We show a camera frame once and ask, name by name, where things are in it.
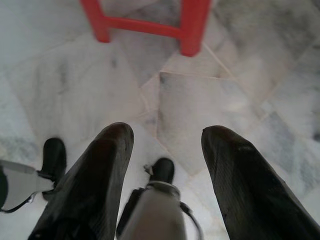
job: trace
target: floor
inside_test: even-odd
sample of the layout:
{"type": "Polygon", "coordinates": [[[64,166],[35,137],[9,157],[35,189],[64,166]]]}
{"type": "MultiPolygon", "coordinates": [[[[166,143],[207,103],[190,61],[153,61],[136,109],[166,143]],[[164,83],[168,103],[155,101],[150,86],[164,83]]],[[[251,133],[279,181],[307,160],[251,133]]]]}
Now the floor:
{"type": "MultiPolygon", "coordinates": [[[[175,0],[102,4],[113,16],[179,24],[175,0]]],[[[146,33],[97,42],[77,0],[0,0],[0,158],[39,169],[44,141],[59,136],[70,168],[103,127],[127,122],[135,145],[120,211],[146,183],[143,165],[168,156],[205,239],[227,240],[200,141],[203,128],[224,125],[320,223],[319,23],[319,0],[217,0],[189,58],[176,40],[146,33]]],[[[0,214],[0,238],[26,239],[45,205],[37,196],[0,214]]],[[[186,228],[195,239],[188,219],[186,228]]]]}

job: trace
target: red stool leg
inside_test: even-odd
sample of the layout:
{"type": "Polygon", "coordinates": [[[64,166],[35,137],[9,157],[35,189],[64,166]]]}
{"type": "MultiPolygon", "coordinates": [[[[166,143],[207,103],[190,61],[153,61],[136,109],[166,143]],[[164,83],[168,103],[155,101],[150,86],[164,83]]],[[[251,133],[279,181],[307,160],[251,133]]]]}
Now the red stool leg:
{"type": "Polygon", "coordinates": [[[196,55],[201,48],[211,0],[183,0],[181,16],[181,54],[196,55]]]}
{"type": "Polygon", "coordinates": [[[101,9],[98,0],[80,0],[87,18],[93,28],[96,39],[99,42],[109,43],[109,31],[107,18],[101,9]]]}

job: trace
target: marble floor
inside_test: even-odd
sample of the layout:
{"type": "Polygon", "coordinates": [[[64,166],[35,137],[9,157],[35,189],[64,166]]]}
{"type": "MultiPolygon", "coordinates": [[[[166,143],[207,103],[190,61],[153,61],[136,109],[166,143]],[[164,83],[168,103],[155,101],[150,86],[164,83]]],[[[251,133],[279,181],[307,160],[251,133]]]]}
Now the marble floor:
{"type": "MultiPolygon", "coordinates": [[[[177,0],[102,5],[113,16],[179,24],[177,0]]],[[[224,125],[257,147],[320,223],[319,6],[215,1],[190,58],[176,40],[146,33],[113,30],[111,43],[97,42],[77,0],[0,0],[0,159],[40,169],[44,141],[58,136],[69,169],[103,127],[129,123],[135,144],[120,212],[147,181],[143,165],[167,156],[205,239],[228,240],[201,150],[202,129],[224,125]]],[[[0,213],[0,239],[27,239],[45,205],[39,195],[0,213]]]]}

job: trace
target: stool leg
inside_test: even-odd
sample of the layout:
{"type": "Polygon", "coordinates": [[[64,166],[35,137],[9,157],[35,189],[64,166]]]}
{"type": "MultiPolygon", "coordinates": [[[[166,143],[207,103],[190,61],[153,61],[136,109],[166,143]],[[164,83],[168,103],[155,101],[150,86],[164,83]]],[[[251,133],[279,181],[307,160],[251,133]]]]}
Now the stool leg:
{"type": "Polygon", "coordinates": [[[96,39],[102,43],[109,43],[107,19],[98,0],[80,0],[87,18],[93,28],[96,39]]]}
{"type": "Polygon", "coordinates": [[[196,55],[201,48],[211,0],[183,0],[181,13],[180,39],[181,54],[188,57],[196,55]]]}

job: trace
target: red plastic stool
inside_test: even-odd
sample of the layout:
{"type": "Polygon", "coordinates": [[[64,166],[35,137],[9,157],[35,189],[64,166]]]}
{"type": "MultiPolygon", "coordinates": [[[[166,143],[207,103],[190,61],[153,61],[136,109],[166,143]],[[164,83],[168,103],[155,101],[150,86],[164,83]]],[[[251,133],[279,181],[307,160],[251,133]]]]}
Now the red plastic stool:
{"type": "Polygon", "coordinates": [[[173,27],[130,18],[105,16],[98,0],[81,0],[98,41],[110,42],[109,28],[162,35],[180,40],[181,54],[188,57],[196,55],[201,48],[210,2],[211,0],[182,0],[181,26],[173,27]]]}

